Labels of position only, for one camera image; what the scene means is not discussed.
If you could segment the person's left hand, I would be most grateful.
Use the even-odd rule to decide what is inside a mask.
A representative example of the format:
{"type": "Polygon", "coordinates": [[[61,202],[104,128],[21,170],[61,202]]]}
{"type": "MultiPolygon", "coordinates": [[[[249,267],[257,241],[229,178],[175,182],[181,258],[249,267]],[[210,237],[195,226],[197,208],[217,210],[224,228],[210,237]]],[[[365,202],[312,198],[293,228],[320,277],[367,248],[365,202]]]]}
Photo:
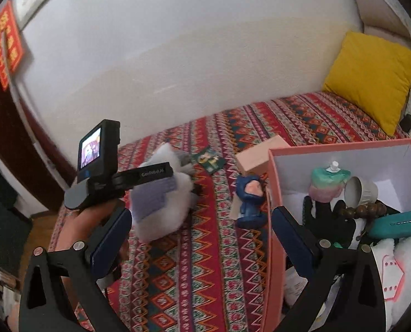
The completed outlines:
{"type": "Polygon", "coordinates": [[[83,211],[73,211],[58,236],[55,251],[68,250],[77,241],[87,241],[101,222],[110,218],[119,202],[114,199],[83,211]]]}

